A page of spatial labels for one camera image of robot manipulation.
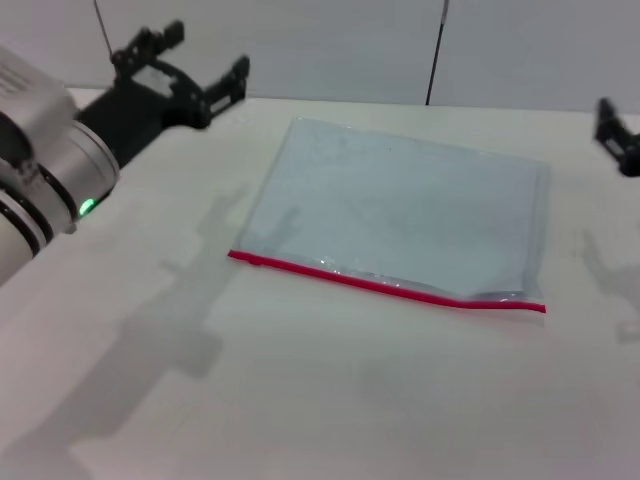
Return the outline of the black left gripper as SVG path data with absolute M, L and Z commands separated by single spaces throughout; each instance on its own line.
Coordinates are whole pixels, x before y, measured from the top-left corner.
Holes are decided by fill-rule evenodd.
M 162 31 L 143 27 L 122 49 L 111 55 L 116 71 L 138 71 L 185 39 L 185 25 L 174 20 Z M 213 118 L 246 98 L 251 63 L 239 57 L 230 70 L 203 89 L 182 70 L 162 61 L 149 65 L 174 80 L 165 96 L 128 77 L 83 108 L 77 121 L 95 133 L 119 167 L 128 165 L 164 131 L 173 127 L 204 130 L 208 110 Z

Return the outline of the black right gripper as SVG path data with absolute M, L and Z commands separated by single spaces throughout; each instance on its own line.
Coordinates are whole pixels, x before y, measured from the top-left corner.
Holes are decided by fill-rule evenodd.
M 613 102 L 606 97 L 596 105 L 594 139 L 607 145 L 623 176 L 639 175 L 639 135 L 632 134 L 626 139 L 626 127 Z

